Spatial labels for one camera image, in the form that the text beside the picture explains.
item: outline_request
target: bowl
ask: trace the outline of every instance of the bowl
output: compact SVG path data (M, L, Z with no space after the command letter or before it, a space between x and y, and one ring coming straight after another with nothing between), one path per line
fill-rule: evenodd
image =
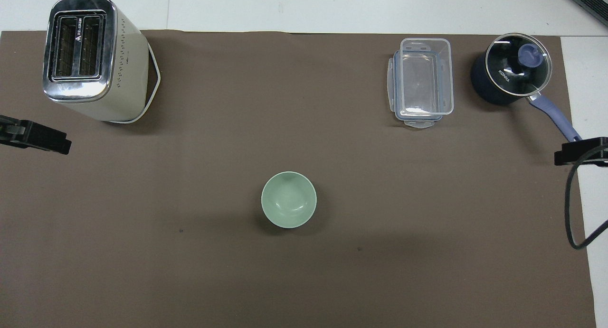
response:
M306 176L294 171L271 177L262 190L262 209L273 224L282 228L304 225L317 208L317 192Z

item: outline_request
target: white surface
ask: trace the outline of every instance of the white surface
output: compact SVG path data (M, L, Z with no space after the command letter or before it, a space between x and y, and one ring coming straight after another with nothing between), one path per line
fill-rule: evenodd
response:
M608 37L563 37L562 48L572 124L583 138L608 136ZM579 184L589 235L608 220L608 168L580 167ZM587 247L587 254L597 326L608 327L608 231Z
M46 30L56 1L0 0L0 30ZM603 36L565 37L562 45L576 129L608 136L608 28L571 0L113 1L140 29ZM608 218L608 170L583 167L579 181L590 233ZM597 326L608 328L608 233L587 252Z

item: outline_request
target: white power cord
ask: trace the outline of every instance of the white power cord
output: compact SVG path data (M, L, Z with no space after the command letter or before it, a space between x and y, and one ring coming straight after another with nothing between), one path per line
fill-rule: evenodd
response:
M156 90L158 90L158 86L161 84L161 71L158 68L158 63L156 62L156 57L154 57L154 52L152 51L152 47L150 47L150 43L148 43L148 51L150 51L150 56L152 56L152 62L154 62L154 68L156 68L156 75L158 77L156 79L156 85L154 85L154 89L152 90L152 94L150 94L150 98L148 99L148 103L146 103L146 106L143 108L143 111L139 114L139 116L136 116L132 120L110 121L110 122L113 122L116 124L131 124L132 122L136 122L137 120L139 120L139 118L143 117L143 115L148 110L148 107L150 107L150 104L152 103L152 99L154 99L154 95L156 94Z

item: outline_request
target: plastic container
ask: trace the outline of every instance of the plastic container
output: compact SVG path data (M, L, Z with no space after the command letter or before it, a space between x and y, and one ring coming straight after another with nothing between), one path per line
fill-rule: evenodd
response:
M389 59L389 105L398 120L423 129L454 110L452 52L443 38L406 38Z

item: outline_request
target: white toaster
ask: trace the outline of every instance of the white toaster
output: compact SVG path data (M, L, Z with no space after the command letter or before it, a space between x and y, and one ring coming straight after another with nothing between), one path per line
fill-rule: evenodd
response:
M158 79L150 99L148 51ZM43 90L100 121L128 123L148 109L160 82L148 40L111 0L59 0L48 18Z

